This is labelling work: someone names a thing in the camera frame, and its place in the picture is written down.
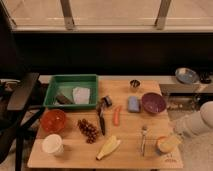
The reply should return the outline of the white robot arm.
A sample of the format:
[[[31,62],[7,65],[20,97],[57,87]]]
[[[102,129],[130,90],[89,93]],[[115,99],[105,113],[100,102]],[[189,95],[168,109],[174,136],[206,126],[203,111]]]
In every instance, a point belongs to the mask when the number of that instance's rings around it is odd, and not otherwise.
[[[174,132],[182,137],[195,137],[213,132],[213,101],[205,102],[197,112],[175,120],[172,127]]]

